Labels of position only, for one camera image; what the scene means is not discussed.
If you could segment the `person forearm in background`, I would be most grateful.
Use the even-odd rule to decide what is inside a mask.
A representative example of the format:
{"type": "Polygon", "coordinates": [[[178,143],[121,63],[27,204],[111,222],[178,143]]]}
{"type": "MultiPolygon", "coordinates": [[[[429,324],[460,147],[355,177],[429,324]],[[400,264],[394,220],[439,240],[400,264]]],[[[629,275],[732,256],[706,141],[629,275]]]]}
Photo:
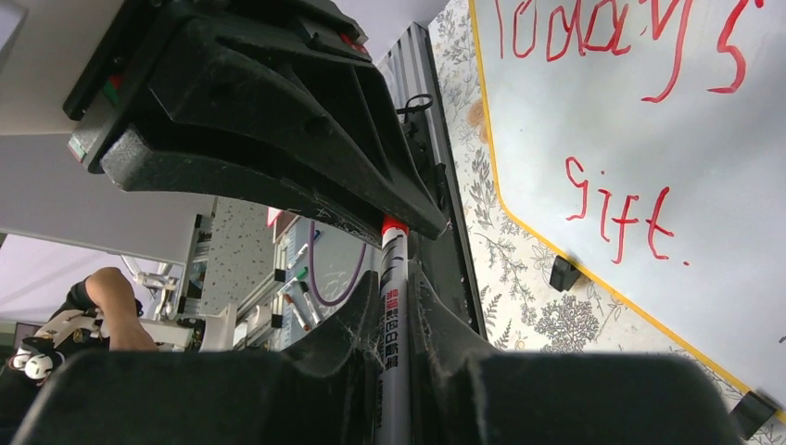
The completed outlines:
{"type": "Polygon", "coordinates": [[[88,297],[103,313],[111,350],[158,350],[138,318],[132,285],[120,269],[98,269],[85,279],[84,284],[88,297]]]}

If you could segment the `yellow framed whiteboard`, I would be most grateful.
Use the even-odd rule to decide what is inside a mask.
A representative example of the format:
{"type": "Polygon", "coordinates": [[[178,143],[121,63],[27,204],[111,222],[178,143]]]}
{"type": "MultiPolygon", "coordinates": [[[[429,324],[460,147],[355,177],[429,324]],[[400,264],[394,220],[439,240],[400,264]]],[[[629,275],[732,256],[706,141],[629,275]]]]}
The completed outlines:
{"type": "Polygon", "coordinates": [[[517,224],[743,391],[785,403],[785,5],[474,1],[517,224]]]}

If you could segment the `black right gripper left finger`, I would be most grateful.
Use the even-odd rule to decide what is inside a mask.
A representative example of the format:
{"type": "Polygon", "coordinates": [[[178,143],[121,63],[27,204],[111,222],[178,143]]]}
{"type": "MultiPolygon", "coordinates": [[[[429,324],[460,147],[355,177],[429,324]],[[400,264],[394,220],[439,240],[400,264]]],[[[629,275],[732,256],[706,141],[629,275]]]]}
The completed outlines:
{"type": "Polygon", "coordinates": [[[56,371],[17,444],[370,444],[379,278],[278,352],[90,351],[56,371]]]}

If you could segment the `orange capped marker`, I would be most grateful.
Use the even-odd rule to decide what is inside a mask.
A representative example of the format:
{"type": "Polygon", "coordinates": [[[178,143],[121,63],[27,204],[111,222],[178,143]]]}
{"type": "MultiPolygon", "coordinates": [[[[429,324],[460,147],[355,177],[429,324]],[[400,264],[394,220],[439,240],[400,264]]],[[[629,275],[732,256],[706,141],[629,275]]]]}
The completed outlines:
{"type": "Polygon", "coordinates": [[[311,326],[308,323],[308,319],[303,315],[303,313],[298,308],[297,303],[293,300],[293,298],[288,293],[284,293],[283,297],[286,303],[291,308],[291,311],[295,316],[295,318],[297,319],[301,329],[304,332],[309,332],[311,330],[311,326]]]}

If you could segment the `white red whiteboard marker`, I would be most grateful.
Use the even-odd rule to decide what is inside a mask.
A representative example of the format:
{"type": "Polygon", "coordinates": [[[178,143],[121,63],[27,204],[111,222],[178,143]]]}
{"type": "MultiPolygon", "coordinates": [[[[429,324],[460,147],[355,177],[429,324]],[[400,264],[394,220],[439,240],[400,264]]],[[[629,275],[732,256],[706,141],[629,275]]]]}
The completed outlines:
{"type": "Polygon", "coordinates": [[[376,444],[412,442],[408,321],[408,234],[403,223],[386,216],[382,225],[382,263],[376,444]]]}

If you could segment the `black capped marker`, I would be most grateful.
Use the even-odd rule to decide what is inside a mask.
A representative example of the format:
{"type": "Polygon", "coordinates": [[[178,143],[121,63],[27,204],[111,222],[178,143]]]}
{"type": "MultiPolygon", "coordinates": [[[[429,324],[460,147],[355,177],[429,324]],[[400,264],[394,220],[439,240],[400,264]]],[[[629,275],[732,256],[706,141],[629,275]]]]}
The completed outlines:
{"type": "Polygon", "coordinates": [[[311,318],[313,319],[314,324],[319,325],[323,321],[323,317],[313,301],[309,286],[304,281],[298,281],[298,286],[300,288],[304,301],[311,313],[311,318]]]}

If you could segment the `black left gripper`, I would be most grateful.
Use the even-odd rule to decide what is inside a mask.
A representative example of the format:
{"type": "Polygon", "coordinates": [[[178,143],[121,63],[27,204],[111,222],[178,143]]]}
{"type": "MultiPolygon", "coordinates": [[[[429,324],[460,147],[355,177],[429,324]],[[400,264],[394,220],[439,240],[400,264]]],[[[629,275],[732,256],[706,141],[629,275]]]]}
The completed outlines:
{"type": "Polygon", "coordinates": [[[161,112],[131,124],[101,167],[127,192],[229,197],[287,210],[372,246],[403,200],[391,156],[406,149],[386,82],[370,63],[308,48],[255,23],[297,22],[306,41],[369,61],[368,37],[332,1],[124,1],[63,104],[75,133],[150,79],[161,112]]]}

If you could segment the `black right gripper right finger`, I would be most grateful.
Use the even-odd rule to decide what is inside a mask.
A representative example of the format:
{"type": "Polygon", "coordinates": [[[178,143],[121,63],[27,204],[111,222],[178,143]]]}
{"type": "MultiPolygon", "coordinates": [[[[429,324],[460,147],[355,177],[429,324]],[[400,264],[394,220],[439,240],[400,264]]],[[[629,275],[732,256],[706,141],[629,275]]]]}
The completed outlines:
{"type": "Polygon", "coordinates": [[[503,352],[409,271],[418,444],[737,444],[714,385],[673,355],[503,352]]]}

